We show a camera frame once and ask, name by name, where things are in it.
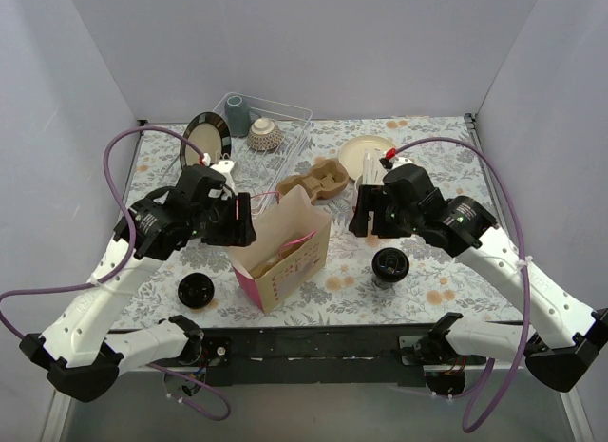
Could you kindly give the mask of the brown cardboard cup carrier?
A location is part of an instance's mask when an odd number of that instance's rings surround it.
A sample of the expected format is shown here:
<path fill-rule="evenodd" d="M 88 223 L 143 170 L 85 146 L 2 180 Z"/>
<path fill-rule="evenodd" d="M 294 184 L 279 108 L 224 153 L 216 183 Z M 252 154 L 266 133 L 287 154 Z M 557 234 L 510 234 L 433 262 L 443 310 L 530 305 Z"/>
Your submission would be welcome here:
<path fill-rule="evenodd" d="M 276 266 L 279 262 L 281 262 L 281 259 L 279 257 L 273 257 L 272 259 L 269 259 L 269 260 L 257 265 L 250 271 L 250 275 L 251 275 L 252 279 L 260 279 L 269 270 L 271 270 L 274 266 Z"/>

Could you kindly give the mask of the pink paper gift bag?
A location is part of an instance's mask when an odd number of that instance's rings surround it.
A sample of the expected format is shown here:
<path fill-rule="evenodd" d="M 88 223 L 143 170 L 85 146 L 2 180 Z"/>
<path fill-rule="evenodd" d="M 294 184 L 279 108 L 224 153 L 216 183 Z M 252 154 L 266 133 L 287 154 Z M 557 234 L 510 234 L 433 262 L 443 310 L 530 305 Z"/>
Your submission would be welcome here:
<path fill-rule="evenodd" d="M 325 266 L 331 226 L 332 216 L 296 186 L 254 220 L 255 242 L 226 249 L 240 288 L 260 311 L 272 312 Z M 273 257 L 281 262 L 252 279 L 250 271 Z"/>

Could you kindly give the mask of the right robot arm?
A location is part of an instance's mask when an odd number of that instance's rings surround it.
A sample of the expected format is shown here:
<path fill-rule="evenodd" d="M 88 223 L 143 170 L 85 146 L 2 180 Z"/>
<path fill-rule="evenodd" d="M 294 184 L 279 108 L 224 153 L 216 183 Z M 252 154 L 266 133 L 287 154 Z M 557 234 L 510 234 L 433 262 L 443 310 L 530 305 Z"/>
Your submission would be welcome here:
<path fill-rule="evenodd" d="M 349 229 L 356 237 L 422 238 L 475 271 L 530 325 L 473 322 L 449 313 L 405 346 L 407 359 L 423 364 L 448 364 L 459 356 L 515 359 L 543 385 L 565 393 L 606 345 L 606 310 L 559 287 L 530 258 L 520 257 L 521 245 L 482 205 L 467 196 L 444 198 L 426 170 L 411 161 L 365 150 L 353 211 Z"/>

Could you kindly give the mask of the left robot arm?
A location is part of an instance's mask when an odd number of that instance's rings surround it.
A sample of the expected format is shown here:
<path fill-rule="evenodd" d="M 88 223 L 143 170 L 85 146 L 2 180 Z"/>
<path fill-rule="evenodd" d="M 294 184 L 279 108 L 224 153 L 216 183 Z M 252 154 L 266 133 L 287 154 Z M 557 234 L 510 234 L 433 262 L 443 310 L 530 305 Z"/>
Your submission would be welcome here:
<path fill-rule="evenodd" d="M 190 240 L 245 247 L 256 238 L 250 194 L 235 192 L 217 166 L 186 166 L 175 185 L 126 210 L 84 291 L 43 333 L 24 336 L 20 349 L 57 391 L 81 402 L 157 360 L 193 365 L 201 357 L 202 330 L 184 316 L 122 335 L 110 329 L 147 279 Z"/>

